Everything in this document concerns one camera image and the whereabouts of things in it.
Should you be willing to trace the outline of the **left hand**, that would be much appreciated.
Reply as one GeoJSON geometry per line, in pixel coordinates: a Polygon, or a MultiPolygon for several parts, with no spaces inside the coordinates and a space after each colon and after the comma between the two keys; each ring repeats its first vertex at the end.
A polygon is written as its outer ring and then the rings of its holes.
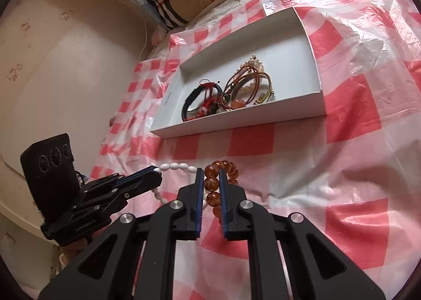
{"type": "Polygon", "coordinates": [[[63,265],[69,265],[90,243],[93,242],[94,235],[89,235],[86,238],[80,239],[68,246],[60,247],[61,255],[60,262],[63,265]]]}

